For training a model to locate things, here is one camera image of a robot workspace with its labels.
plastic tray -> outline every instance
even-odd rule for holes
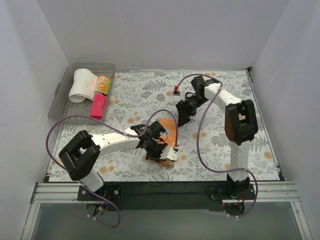
[[[83,108],[86,109],[85,113],[83,112],[73,112],[72,115],[90,115],[90,105],[91,101],[86,99],[84,102],[81,103],[72,103],[69,101],[69,92],[71,90],[71,87],[74,83],[74,74],[75,71],[78,69],[89,69],[93,74],[99,76],[99,75],[105,75],[109,78],[111,78],[111,85],[110,90],[112,91],[112,85],[114,82],[115,72],[116,72],[116,66],[112,63],[72,63],[70,64],[63,75],[63,78],[61,82],[58,84],[55,90],[55,97],[52,102],[48,117],[50,120],[60,120],[64,116],[68,116],[70,114],[67,113],[69,104],[77,104],[77,105],[83,105]],[[103,122],[106,118],[106,110],[104,111],[103,117],[100,119],[101,122]],[[89,119],[81,118],[74,120],[67,120],[68,123],[77,123],[77,124],[84,124],[84,123],[92,123],[94,124],[94,121],[90,121]]]

black joint housing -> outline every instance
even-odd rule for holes
[[[190,122],[190,117],[195,116],[197,113],[197,108],[208,101],[205,98],[205,87],[210,84],[220,83],[217,79],[204,80],[203,76],[196,76],[192,79],[191,85],[195,91],[192,96],[186,96],[185,100],[179,101],[175,106],[178,110],[178,127]]]
[[[258,132],[258,123],[254,103],[243,100],[238,104],[225,107],[225,134],[228,139],[238,146],[246,141],[252,141]]]
[[[91,138],[92,135],[86,130],[80,131],[59,153],[59,158],[73,181],[87,176],[100,154],[100,146]]]
[[[139,124],[132,126],[131,129],[134,130],[137,134],[141,134],[146,125]],[[167,143],[158,143],[157,139],[166,132],[166,129],[160,124],[160,122],[155,121],[150,126],[147,126],[147,130],[143,136],[141,136],[140,142],[136,148],[142,148],[146,150],[146,158],[154,160],[156,162],[163,161],[160,159],[161,154]]]

floral tablecloth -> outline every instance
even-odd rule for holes
[[[173,87],[184,76],[192,73],[203,73],[214,76],[223,82],[223,87],[240,99],[255,101],[245,71],[215,72],[125,72],[116,73],[105,122],[115,128],[124,130],[132,125],[145,123],[149,116],[158,109],[171,110],[176,116],[175,104],[178,96],[172,96]],[[192,91],[191,79],[182,83],[182,87]],[[143,149],[130,149],[114,152],[98,158],[95,170],[109,181],[223,181],[225,174],[212,173],[199,162],[196,152],[198,124],[207,104],[201,106],[193,121],[179,129],[178,144],[180,157],[174,167],[155,164],[146,160]],[[71,103],[67,115],[88,115],[91,102]],[[258,180],[279,180],[276,165],[269,142],[256,108],[259,131],[251,143],[249,169]],[[166,112],[159,118],[170,118]],[[224,112],[213,104],[208,111],[200,134],[201,154],[207,165],[213,169],[226,170],[230,167],[230,143],[224,132]],[[72,137],[81,130],[91,134],[106,134],[111,131],[101,125],[78,122],[66,122],[58,136],[56,156]],[[56,164],[50,171],[50,182],[69,182],[66,171]]]

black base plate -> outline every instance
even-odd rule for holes
[[[106,196],[110,201],[116,201],[121,199],[122,187],[121,185],[104,185],[95,193],[100,196]],[[79,187],[78,201],[100,201],[101,199],[90,194],[83,186]]]
[[[226,194],[226,183],[221,182],[221,183],[215,183],[214,185],[209,185],[206,188],[206,192],[208,195],[210,195],[212,200],[229,200],[232,199],[232,197],[229,194]],[[246,199],[254,199],[255,198],[255,190],[254,186],[250,184],[248,186],[248,189],[243,191],[241,195],[245,194]]]

pink object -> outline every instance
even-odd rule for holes
[[[90,117],[100,120],[104,115],[107,104],[107,97],[101,93],[97,93],[93,97]]]

